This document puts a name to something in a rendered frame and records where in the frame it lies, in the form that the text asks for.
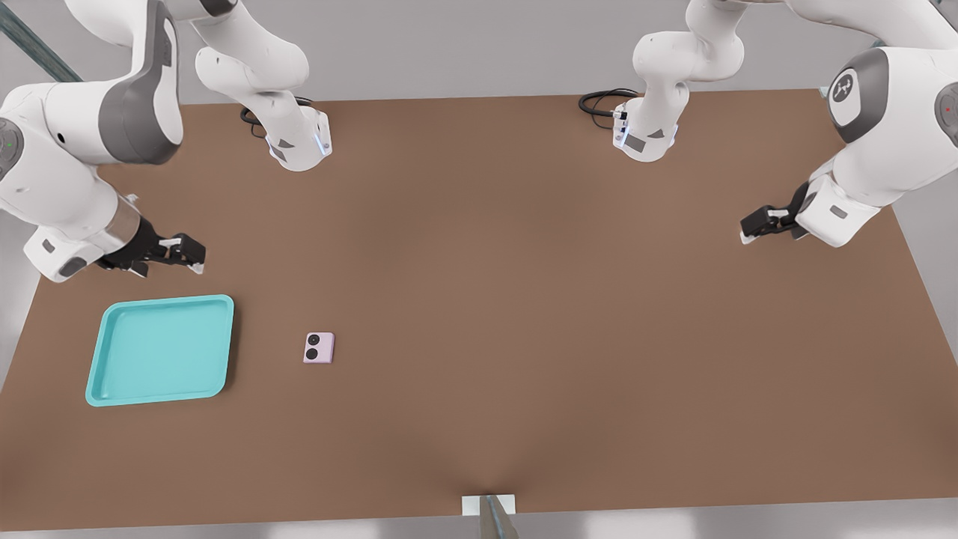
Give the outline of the pale blue-green tray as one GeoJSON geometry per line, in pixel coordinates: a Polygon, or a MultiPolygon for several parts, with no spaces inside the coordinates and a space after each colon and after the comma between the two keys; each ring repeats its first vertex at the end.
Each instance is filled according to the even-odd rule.
{"type": "Polygon", "coordinates": [[[225,387],[235,302],[188,296],[118,302],[100,320],[85,400],[90,406],[209,398],[225,387]]]}

